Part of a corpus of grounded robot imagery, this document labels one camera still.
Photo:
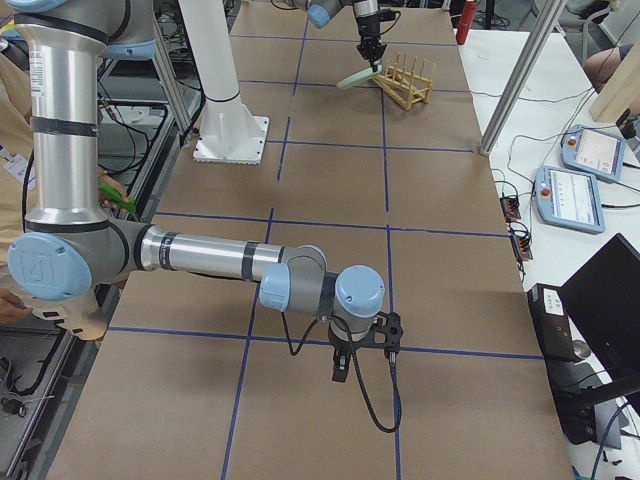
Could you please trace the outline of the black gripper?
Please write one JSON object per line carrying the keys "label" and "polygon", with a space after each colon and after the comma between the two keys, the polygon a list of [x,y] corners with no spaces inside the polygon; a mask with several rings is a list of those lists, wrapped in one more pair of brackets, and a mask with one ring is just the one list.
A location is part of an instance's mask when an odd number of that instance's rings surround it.
{"label": "black gripper", "polygon": [[380,59],[386,49],[386,45],[381,41],[380,23],[379,13],[356,17],[360,37],[357,50],[364,60],[373,61],[368,69],[371,75],[377,75],[381,72],[382,61]]}
{"label": "black gripper", "polygon": [[351,351],[376,347],[373,331],[355,332],[348,337],[347,331],[340,328],[336,322],[330,323],[328,338],[334,346],[332,380],[339,383],[345,383],[348,378]]}

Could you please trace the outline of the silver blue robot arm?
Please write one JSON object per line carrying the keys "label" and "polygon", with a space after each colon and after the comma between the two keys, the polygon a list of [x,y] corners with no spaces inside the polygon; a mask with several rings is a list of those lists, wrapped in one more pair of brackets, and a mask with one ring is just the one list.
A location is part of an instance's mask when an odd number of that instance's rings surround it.
{"label": "silver blue robot arm", "polygon": [[356,352],[385,335],[394,358],[400,328],[382,310],[382,277],[364,265],[327,268],[312,245],[285,247],[167,232],[110,218],[99,204],[97,69],[102,58],[148,60],[156,52],[149,1],[15,1],[29,48],[30,126],[37,200],[8,249],[12,278],[33,297],[62,303],[133,271],[184,271],[254,282],[259,301],[326,323],[333,377],[359,367]]}
{"label": "silver blue robot arm", "polygon": [[372,73],[378,73],[382,66],[382,57],[387,45],[381,40],[381,24],[396,18],[396,11],[381,8],[375,0],[285,0],[289,9],[306,12],[308,20],[318,29],[327,26],[344,8],[353,11],[360,42],[357,50],[370,65]]}

